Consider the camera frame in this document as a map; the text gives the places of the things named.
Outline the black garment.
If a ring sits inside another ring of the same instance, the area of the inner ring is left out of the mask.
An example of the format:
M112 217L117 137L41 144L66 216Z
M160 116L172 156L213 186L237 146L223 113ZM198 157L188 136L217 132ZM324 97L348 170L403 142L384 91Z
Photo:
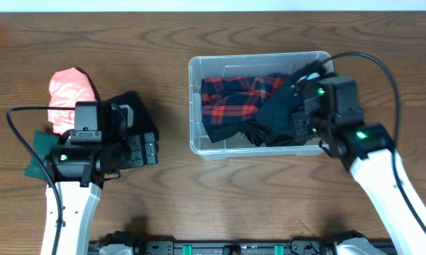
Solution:
M290 79L266 101L251 120L230 125L203 124L208 138L215 143L240 133L257 147L298 146L294 140L292 114L303 106L303 98L296 92L296 82L301 77L315 72L319 73L321 78L327 77L326 68L316 64L306 65L289 74Z

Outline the black taped cloth bundle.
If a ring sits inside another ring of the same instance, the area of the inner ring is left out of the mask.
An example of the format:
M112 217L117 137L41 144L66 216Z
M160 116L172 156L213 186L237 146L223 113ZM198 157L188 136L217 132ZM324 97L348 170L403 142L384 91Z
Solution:
M127 105L132 110L130 115L133 120L131 126L126 125L127 135L144 135L151 132L155 136L155 140L159 140L159 130L137 91L128 91L108 99L107 102L116 104L123 112L126 120L128 120L129 110L120 106Z

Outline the red navy plaid shirt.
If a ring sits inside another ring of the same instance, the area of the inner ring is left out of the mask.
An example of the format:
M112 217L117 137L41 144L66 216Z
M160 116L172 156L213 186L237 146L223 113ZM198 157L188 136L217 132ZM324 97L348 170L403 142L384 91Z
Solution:
M253 119L290 79L289 74L205 78L201 81L201 117L205 125L230 125Z

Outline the dark green taped cloth bundle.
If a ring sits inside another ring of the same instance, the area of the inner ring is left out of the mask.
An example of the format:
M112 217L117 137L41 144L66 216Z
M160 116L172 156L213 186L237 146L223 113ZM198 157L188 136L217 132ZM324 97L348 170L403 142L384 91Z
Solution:
M63 135L53 135L41 131L35 131L35 136L33 138L33 150L38 155L40 160L43 162L46 156L50 153L50 150L55 145L60 145L62 142L65 145L70 144L70 140ZM24 175L34 179L39 179L47 181L47 177L44 174L44 171L41 169L38 161L34 158L31 158L30 164L26 167Z

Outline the pink cloth bundle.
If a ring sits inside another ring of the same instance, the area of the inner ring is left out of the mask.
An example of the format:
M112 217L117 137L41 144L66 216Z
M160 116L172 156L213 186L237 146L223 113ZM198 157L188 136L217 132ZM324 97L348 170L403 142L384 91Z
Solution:
M56 72L50 80L49 92L49 107L73 108L77 101L96 100L88 76L74 67ZM74 128L73 110L48 110L47 119L56 134Z

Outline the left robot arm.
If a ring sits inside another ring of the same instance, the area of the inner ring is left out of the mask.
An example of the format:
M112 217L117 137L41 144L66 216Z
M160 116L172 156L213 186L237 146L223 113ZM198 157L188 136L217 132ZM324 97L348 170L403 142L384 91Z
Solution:
M46 190L42 254L87 254L103 185L124 169L158 162L159 133L142 102L78 102L74 129L45 158L53 172Z

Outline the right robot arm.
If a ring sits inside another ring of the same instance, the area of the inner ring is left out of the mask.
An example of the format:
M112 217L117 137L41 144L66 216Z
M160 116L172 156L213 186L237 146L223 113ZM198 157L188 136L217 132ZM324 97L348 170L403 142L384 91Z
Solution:
M304 129L326 144L362 187L398 254L426 254L426 207L411 184L396 142L381 124L366 124L350 76L303 77L291 86L303 99Z

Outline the clear plastic storage container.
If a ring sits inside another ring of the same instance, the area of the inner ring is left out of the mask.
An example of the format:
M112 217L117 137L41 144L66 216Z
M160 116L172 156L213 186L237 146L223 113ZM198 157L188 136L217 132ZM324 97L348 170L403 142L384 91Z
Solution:
M205 160L258 156L316 156L323 153L319 139L303 146L256 147L241 134L212 143L201 121L201 81L205 78L262 77L272 73L292 74L307 63L326 60L326 51L286 52L259 55L197 56L189 62L189 144Z

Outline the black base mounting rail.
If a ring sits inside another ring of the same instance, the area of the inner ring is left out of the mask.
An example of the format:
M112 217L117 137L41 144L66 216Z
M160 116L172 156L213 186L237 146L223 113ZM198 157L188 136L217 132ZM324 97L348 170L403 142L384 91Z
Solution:
M396 254L391 241L371 241L354 230L329 238L294 237L280 242L182 242L174 239L142 240L129 232L107 234L88 245L88 255L309 255Z

